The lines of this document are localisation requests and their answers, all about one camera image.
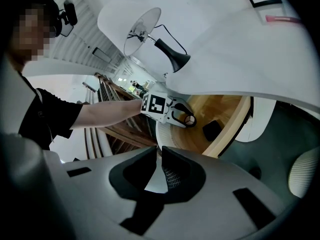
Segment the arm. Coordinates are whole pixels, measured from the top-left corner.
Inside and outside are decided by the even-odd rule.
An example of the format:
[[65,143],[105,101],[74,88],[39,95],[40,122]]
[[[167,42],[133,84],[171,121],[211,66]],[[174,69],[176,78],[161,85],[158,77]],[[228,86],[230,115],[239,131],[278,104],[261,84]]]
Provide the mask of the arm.
[[70,129],[105,127],[140,114],[142,100],[104,101],[83,105]]

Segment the man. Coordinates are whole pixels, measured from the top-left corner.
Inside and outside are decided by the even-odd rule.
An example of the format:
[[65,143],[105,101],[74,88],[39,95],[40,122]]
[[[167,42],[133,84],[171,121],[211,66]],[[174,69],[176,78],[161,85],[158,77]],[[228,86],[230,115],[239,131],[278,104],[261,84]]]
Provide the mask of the man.
[[63,101],[43,89],[34,89],[22,76],[28,61],[43,54],[57,28],[59,8],[53,0],[35,0],[20,12],[6,55],[12,67],[34,91],[36,97],[21,123],[19,134],[34,140],[45,150],[57,136],[69,138],[72,129],[117,124],[140,113],[141,100],[105,101],[82,105]]
[[130,83],[132,84],[133,87],[141,90],[141,91],[144,91],[145,89],[140,85],[138,84],[136,81],[130,81]]
[[139,95],[139,97],[142,99],[144,95],[147,93],[146,90],[137,90],[136,94]]

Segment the wooden floor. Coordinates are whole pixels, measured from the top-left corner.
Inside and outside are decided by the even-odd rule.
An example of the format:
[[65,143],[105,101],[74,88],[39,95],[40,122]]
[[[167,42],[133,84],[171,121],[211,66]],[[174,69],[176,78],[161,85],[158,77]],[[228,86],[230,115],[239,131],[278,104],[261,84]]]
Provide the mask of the wooden floor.
[[187,102],[193,110],[197,124],[192,128],[171,126],[171,134],[176,146],[202,154],[212,143],[212,141],[206,140],[202,130],[203,126],[216,120],[223,129],[237,108],[241,98],[242,96],[235,95],[191,96]]

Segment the black mesh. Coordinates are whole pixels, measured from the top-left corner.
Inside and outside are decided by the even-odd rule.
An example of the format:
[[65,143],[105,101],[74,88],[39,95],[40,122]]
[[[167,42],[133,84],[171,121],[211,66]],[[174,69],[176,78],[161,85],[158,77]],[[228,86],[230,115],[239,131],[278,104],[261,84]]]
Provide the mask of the black mesh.
[[165,174],[165,179],[166,179],[166,184],[168,186],[168,190],[174,189],[175,187],[180,185],[182,179],[181,179],[181,176],[177,172],[170,170],[169,168],[165,168],[165,167],[162,167],[162,170]]

